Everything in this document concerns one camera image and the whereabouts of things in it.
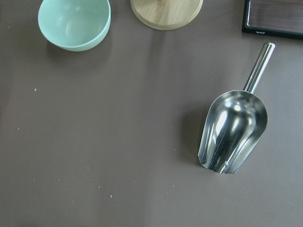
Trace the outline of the steel ice scoop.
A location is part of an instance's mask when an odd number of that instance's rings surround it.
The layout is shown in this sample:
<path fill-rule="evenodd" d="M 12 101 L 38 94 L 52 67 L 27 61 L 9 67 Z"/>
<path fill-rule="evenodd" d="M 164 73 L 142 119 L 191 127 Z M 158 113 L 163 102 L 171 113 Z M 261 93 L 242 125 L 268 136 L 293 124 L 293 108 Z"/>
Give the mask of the steel ice scoop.
<path fill-rule="evenodd" d="M 198 151 L 203 167 L 236 173 L 263 136 L 267 109 L 254 92 L 274 49 L 274 43 L 264 43 L 244 88 L 221 94 L 210 106 Z"/>

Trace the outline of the wooden cup tree stand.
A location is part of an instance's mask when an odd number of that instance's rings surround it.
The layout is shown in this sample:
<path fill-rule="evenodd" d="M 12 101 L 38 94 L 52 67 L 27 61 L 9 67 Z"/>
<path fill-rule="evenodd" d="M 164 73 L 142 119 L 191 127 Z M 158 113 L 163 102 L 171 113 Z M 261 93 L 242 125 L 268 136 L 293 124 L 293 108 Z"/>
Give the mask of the wooden cup tree stand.
<path fill-rule="evenodd" d="M 132 0 L 130 3 L 135 16 L 146 26 L 175 30 L 196 18 L 203 0 Z"/>

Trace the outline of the brown table mat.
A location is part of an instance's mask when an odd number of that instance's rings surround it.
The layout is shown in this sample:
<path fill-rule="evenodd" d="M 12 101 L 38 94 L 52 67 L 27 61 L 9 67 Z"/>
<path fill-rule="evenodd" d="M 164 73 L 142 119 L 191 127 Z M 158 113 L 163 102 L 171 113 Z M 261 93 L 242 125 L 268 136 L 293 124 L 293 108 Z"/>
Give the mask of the brown table mat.
<path fill-rule="evenodd" d="M 70 52 L 41 34 L 40 4 L 0 3 L 1 226 L 302 226 L 301 40 L 242 33 L 242 0 L 206 0 L 173 31 L 112 0 L 105 39 Z M 209 171 L 209 106 L 243 88 L 265 42 L 266 131 L 237 173 Z"/>

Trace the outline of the mint green bowl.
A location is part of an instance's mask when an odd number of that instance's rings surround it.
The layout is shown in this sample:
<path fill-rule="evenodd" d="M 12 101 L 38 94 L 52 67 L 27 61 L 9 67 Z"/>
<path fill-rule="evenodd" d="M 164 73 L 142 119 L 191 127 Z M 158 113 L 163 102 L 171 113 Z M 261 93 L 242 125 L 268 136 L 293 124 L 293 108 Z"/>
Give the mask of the mint green bowl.
<path fill-rule="evenodd" d="M 49 42 L 81 52 L 97 46 L 106 37 L 111 6 L 108 0 L 44 0 L 37 20 Z"/>

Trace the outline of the wine glass rack tray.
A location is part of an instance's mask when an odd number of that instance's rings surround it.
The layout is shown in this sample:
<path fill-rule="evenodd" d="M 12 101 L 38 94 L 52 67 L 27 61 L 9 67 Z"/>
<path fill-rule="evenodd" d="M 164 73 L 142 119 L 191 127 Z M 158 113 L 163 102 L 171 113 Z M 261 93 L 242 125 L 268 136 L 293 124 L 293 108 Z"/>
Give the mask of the wine glass rack tray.
<path fill-rule="evenodd" d="M 242 32 L 303 38 L 303 2 L 301 0 L 246 0 Z"/>

